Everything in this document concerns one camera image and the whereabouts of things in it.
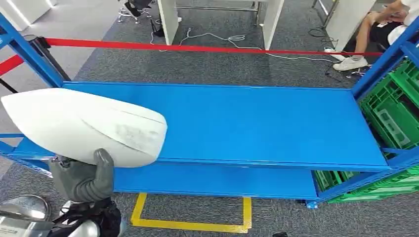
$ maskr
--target white sneaker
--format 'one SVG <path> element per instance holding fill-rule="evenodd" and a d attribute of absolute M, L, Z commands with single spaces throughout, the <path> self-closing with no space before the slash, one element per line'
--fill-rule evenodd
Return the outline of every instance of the white sneaker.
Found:
<path fill-rule="evenodd" d="M 358 61 L 354 61 L 351 57 L 346 58 L 341 63 L 337 63 L 333 65 L 333 68 L 337 71 L 348 71 L 356 68 L 365 67 L 368 65 L 367 60 L 365 58 L 361 58 Z"/>

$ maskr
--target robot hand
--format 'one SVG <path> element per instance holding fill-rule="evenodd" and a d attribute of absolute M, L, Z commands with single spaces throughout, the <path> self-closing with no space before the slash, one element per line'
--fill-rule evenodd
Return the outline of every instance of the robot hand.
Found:
<path fill-rule="evenodd" d="M 94 152 L 96 165 L 57 156 L 48 162 L 58 191 L 74 202 L 95 202 L 112 195 L 114 161 L 104 149 Z"/>

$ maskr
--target blue metal shelf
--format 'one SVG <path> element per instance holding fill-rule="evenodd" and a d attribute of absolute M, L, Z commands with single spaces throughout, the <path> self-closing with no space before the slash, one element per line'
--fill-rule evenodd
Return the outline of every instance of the blue metal shelf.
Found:
<path fill-rule="evenodd" d="M 153 163 L 116 168 L 115 191 L 318 199 L 310 170 Z"/>
<path fill-rule="evenodd" d="M 389 169 L 349 90 L 105 82 L 63 87 L 163 114 L 168 133 L 159 161 Z"/>
<path fill-rule="evenodd" d="M 403 57 L 419 66 L 419 18 L 351 90 L 64 82 L 1 14 L 0 28 L 0 47 L 8 43 L 51 87 L 138 104 L 166 117 L 161 157 L 145 167 L 116 168 L 118 192 L 295 198 L 316 208 L 419 164 L 419 147 L 393 150 L 398 155 L 387 164 L 356 103 Z M 54 154 L 27 138 L 16 148 L 0 142 L 0 154 L 51 176 L 40 159 Z M 320 192 L 311 169 L 365 172 Z"/>

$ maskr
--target yellow floor tape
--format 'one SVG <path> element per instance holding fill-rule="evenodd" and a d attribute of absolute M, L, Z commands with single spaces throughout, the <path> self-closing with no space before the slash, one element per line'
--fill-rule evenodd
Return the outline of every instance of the yellow floor tape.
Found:
<path fill-rule="evenodd" d="M 243 198 L 243 225 L 224 225 L 224 224 L 209 224 L 209 223 L 192 223 L 181 221 L 161 221 L 161 220 L 147 220 L 141 219 L 141 213 L 144 208 L 146 193 L 138 195 L 137 203 L 132 212 L 131 222 L 133 226 L 165 228 L 177 230 L 192 230 L 192 231 L 216 231 L 229 233 L 247 233 L 251 228 L 251 198 Z"/>

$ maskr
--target red barrier rope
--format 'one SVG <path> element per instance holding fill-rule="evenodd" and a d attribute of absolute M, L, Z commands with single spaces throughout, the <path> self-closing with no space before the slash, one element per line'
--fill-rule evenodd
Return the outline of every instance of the red barrier rope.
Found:
<path fill-rule="evenodd" d="M 54 46 L 70 46 L 70 47 L 93 47 L 93 48 L 120 48 L 120 49 L 144 49 L 144 50 L 169 50 L 169 51 L 194 51 L 194 52 L 222 52 L 222 53 L 271 53 L 271 54 L 302 54 L 302 55 L 364 55 L 364 56 L 380 56 L 382 53 L 326 53 L 317 51 L 294 51 L 294 50 L 259 50 L 248 48 L 223 48 L 208 46 L 188 46 L 188 45 L 163 45 L 149 43 L 131 43 L 131 42 L 112 42 L 112 41 L 96 41 L 82 39 L 54 39 L 47 38 L 47 42 Z"/>
<path fill-rule="evenodd" d="M 10 70 L 14 69 L 15 67 L 21 65 L 23 63 L 23 59 L 19 57 L 19 55 L 14 55 L 13 57 L 7 59 L 0 63 L 0 77 L 3 76 L 5 73 L 9 72 Z"/>

